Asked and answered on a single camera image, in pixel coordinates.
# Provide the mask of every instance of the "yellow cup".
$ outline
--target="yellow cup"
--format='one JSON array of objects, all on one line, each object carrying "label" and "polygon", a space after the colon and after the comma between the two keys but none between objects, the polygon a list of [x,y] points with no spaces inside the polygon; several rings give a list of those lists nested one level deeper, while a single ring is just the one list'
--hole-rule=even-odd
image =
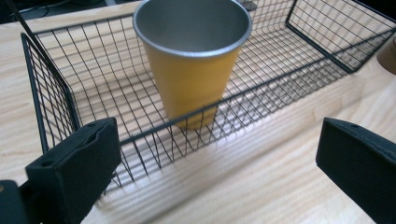
[{"label": "yellow cup", "polygon": [[[143,40],[165,112],[177,119],[221,99],[251,20],[232,0],[149,0],[136,9],[134,29]],[[177,126],[203,127],[216,110]]]}]

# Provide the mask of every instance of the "metal basket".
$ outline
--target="metal basket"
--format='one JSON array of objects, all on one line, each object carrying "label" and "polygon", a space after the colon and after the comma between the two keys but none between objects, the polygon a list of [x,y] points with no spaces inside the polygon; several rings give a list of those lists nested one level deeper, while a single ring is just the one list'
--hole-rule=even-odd
[{"label": "metal basket", "polygon": [[[223,98],[169,120],[132,15],[22,35],[46,152],[84,124],[118,121],[122,165],[110,189],[142,178],[194,150],[354,73],[395,32],[395,24],[352,1],[254,1],[251,37]],[[189,117],[218,108],[198,130]]]}]

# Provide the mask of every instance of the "wood grain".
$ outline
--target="wood grain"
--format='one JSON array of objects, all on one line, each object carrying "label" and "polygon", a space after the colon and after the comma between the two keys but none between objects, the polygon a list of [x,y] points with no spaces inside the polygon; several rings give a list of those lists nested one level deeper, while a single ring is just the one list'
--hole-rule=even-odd
[{"label": "wood grain", "polygon": [[[136,3],[28,21],[47,30],[130,13]],[[0,178],[26,180],[40,152],[17,23],[0,26]],[[100,199],[84,223],[372,223],[315,164],[324,117],[396,141],[396,78],[357,73]]]}]

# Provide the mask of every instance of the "cup rim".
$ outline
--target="cup rim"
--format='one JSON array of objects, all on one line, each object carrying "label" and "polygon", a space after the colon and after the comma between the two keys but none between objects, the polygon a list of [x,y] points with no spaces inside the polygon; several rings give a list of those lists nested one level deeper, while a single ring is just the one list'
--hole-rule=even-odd
[{"label": "cup rim", "polygon": [[177,49],[169,49],[163,46],[160,46],[156,43],[154,43],[153,41],[149,40],[145,35],[143,35],[143,33],[140,31],[140,29],[137,26],[136,23],[136,17],[137,14],[139,13],[139,10],[150,0],[144,0],[142,1],[139,6],[137,6],[137,8],[134,11],[134,15],[133,15],[133,25],[134,25],[134,30],[136,31],[137,35],[147,44],[149,44],[150,46],[152,46],[155,49],[158,49],[162,52],[165,53],[169,53],[172,55],[176,55],[176,56],[180,56],[180,57],[185,57],[185,58],[210,58],[210,57],[216,57],[216,56],[220,56],[222,54],[228,53],[234,49],[239,48],[250,36],[250,32],[252,29],[252,21],[250,18],[250,15],[248,14],[248,12],[246,11],[246,9],[239,4],[238,2],[236,2],[235,0],[229,0],[230,2],[236,4],[238,7],[240,7],[242,9],[242,11],[245,13],[245,15],[247,16],[247,29],[245,31],[245,33],[235,42],[233,42],[231,45],[226,46],[224,48],[221,49],[213,49],[213,50],[207,50],[207,51],[200,51],[200,52],[191,52],[191,51],[183,51],[183,50],[177,50]]}]

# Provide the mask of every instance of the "light wood tabletop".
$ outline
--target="light wood tabletop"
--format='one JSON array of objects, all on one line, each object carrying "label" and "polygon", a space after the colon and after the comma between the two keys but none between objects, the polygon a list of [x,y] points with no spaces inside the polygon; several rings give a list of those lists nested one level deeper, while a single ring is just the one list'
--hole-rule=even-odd
[{"label": "light wood tabletop", "polygon": [[[132,13],[137,3],[28,21],[34,31]],[[19,23],[0,25],[0,178],[41,155]],[[317,166],[321,124],[396,141],[396,76],[373,57],[350,76],[102,197],[84,223],[372,223]]]}]

